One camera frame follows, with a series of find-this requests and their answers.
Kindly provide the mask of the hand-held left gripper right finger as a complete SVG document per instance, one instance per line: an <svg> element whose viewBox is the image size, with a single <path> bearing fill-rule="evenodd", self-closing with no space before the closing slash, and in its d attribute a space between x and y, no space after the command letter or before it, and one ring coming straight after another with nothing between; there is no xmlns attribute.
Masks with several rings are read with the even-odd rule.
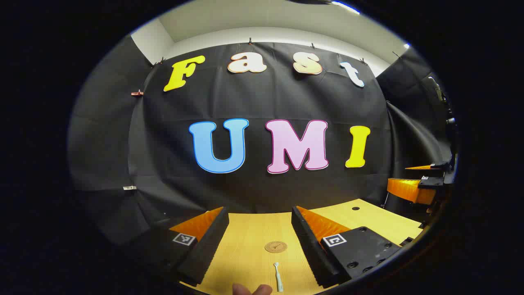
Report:
<svg viewBox="0 0 524 295"><path fill-rule="evenodd" d="M300 206L292 208L291 224L323 288L363 276L401 248L368 227L350 229Z"/></svg>

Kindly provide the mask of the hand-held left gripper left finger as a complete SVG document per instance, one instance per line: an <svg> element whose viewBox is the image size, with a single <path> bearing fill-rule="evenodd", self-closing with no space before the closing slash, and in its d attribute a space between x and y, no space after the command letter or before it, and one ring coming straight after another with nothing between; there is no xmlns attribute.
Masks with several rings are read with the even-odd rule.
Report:
<svg viewBox="0 0 524 295"><path fill-rule="evenodd" d="M131 258L157 276L195 287L203 282L229 223L226 207L161 222L131 240Z"/></svg>

